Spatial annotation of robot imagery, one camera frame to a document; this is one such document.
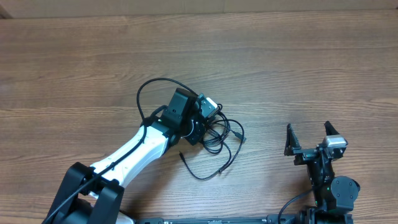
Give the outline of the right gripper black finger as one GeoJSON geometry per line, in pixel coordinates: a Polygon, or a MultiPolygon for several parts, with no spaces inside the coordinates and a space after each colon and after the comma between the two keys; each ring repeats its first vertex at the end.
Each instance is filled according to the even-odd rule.
{"type": "Polygon", "coordinates": [[[327,136],[339,135],[339,132],[333,127],[333,125],[329,121],[326,121],[324,123],[324,127],[327,136]]]}
{"type": "Polygon", "coordinates": [[[285,155],[295,155],[299,150],[301,150],[301,145],[299,144],[299,140],[297,139],[292,124],[289,123],[287,125],[287,139],[285,142],[285,155]]]}

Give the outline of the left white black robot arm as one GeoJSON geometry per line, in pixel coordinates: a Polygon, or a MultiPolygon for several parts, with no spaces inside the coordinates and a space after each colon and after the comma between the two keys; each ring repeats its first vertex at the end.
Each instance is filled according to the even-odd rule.
{"type": "Polygon", "coordinates": [[[44,223],[133,223],[120,211],[125,188],[181,138],[196,144],[218,109],[211,98],[177,88],[170,103],[145,118],[117,151],[90,166],[76,162],[67,170],[44,223]]]}

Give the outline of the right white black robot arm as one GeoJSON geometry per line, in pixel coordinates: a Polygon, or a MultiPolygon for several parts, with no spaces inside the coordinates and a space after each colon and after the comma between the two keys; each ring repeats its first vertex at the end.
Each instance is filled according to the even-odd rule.
{"type": "Polygon", "coordinates": [[[307,166],[311,189],[289,200],[277,215],[278,223],[353,223],[350,212],[358,198],[360,185],[347,176],[336,176],[332,162],[343,157],[348,141],[326,121],[326,136],[313,149],[301,147],[291,124],[287,125],[284,154],[294,156],[296,166],[307,166]],[[293,202],[312,193],[314,206],[305,206],[294,216],[283,217],[283,211],[293,202]]]}

